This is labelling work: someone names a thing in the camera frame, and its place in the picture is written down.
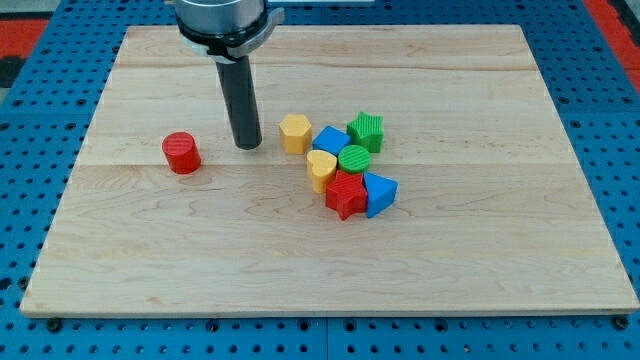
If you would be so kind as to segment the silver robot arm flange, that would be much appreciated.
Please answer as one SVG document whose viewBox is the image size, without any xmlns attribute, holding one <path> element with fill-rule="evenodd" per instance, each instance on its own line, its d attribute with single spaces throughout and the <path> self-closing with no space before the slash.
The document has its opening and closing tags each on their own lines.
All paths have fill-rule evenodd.
<svg viewBox="0 0 640 360">
<path fill-rule="evenodd" d="M 248 57 L 286 18 L 266 0 L 175 0 L 174 9 L 187 47 L 223 64 Z"/>
</svg>

